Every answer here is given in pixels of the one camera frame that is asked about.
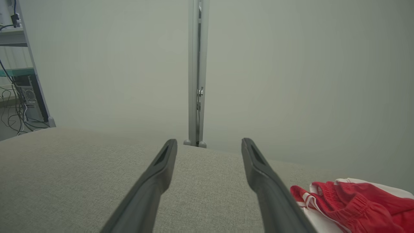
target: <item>shelving unit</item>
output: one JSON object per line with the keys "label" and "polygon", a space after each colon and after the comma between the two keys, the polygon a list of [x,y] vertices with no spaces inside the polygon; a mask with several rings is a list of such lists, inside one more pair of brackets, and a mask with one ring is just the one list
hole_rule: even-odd
{"label": "shelving unit", "polygon": [[4,28],[0,32],[0,46],[27,47],[23,28]]}

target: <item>red and white fabric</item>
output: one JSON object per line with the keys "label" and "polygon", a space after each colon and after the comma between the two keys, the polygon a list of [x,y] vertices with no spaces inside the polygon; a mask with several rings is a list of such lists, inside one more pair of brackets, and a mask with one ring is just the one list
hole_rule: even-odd
{"label": "red and white fabric", "polygon": [[358,179],[313,182],[290,192],[322,232],[414,232],[414,195]]}

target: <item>gray fabric couch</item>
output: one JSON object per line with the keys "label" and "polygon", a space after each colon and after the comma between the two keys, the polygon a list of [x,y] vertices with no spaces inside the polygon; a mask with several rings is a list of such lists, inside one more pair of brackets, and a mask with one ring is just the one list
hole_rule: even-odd
{"label": "gray fabric couch", "polygon": [[[0,231],[99,231],[165,142],[50,128],[0,142]],[[268,160],[287,187],[340,178]],[[178,145],[154,231],[263,230],[241,154]]]}

